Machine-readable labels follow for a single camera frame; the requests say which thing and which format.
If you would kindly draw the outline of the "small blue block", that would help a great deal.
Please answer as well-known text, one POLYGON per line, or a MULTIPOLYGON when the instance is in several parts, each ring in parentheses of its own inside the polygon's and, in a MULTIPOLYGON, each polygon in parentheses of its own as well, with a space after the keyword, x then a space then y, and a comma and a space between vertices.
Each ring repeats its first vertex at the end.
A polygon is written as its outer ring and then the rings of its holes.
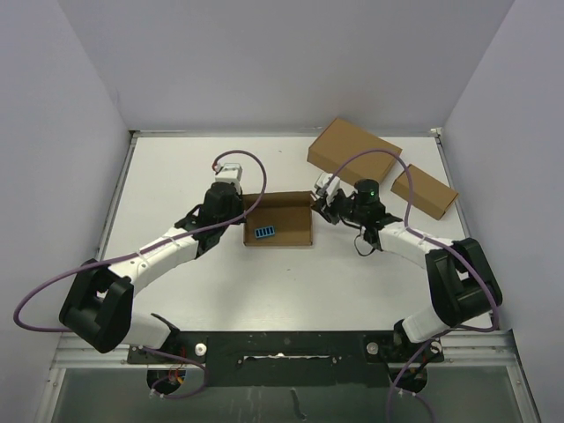
POLYGON ((254 236, 257 240, 271 238, 275 233, 276 229, 274 226, 260 226, 254 230, 254 236))

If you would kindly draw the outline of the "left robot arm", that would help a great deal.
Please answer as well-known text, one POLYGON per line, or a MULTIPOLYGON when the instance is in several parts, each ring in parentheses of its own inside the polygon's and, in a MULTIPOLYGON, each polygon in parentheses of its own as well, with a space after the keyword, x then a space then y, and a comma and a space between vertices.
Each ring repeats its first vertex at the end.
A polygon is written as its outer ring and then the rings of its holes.
POLYGON ((214 182, 204 201, 177 221, 159 239, 132 258, 105 264, 92 259, 92 268, 77 274, 59 313, 59 321, 100 353, 119 344, 146 346, 160 362, 179 351, 178 329, 152 312, 135 312, 134 298, 177 266, 213 249, 226 228, 213 226, 244 212, 241 188, 234 182, 214 182))

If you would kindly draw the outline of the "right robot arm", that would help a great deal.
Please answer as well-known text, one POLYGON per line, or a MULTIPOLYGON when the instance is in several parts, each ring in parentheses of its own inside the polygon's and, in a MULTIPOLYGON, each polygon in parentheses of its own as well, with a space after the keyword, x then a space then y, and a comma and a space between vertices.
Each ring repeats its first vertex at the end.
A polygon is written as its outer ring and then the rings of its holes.
POLYGON ((312 209, 332 225, 358 230, 371 252, 401 256, 426 271, 431 304, 395 324, 391 347, 398 358, 413 359, 433 335, 462 327, 502 304, 501 289, 476 240, 435 239, 409 228, 386 211, 378 182, 359 180, 347 195, 338 177, 322 173, 312 209))

